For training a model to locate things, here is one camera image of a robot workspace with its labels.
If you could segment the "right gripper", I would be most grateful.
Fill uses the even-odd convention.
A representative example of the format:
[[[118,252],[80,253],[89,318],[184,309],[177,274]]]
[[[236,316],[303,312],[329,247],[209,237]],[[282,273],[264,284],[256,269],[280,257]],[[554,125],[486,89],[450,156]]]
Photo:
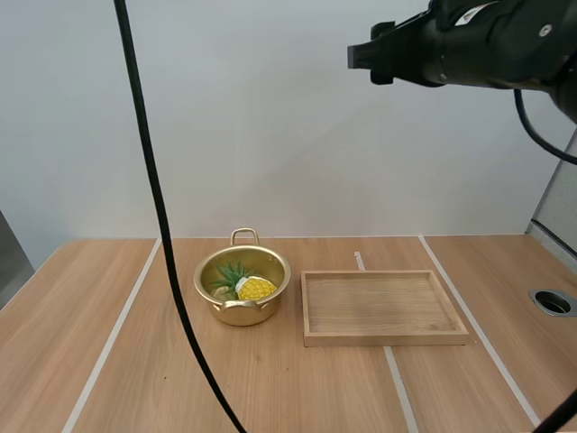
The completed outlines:
[[[394,58],[426,59],[421,70]],[[376,23],[370,40],[347,47],[347,67],[367,69],[373,85],[396,79],[448,84],[569,90],[567,1],[431,1],[402,23]]]

